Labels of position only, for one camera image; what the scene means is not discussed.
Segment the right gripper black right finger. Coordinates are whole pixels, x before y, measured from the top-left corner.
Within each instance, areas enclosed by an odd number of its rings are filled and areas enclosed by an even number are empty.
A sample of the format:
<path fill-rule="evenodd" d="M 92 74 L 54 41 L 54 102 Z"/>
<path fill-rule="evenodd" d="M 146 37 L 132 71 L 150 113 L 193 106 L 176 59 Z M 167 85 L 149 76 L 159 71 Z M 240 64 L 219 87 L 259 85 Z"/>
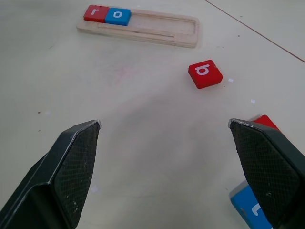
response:
<path fill-rule="evenodd" d="M 277 129 L 240 119 L 230 128 L 245 178 L 271 226 L 305 227 L 305 156 Z"/>

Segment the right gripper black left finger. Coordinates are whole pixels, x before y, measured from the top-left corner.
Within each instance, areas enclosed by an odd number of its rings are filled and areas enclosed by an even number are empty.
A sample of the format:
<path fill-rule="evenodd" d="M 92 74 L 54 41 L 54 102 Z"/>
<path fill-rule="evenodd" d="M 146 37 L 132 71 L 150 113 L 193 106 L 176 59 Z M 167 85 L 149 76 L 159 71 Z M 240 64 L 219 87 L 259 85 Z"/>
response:
<path fill-rule="evenodd" d="M 63 131 L 0 211 L 2 229 L 74 229 L 90 189 L 99 120 Z"/>

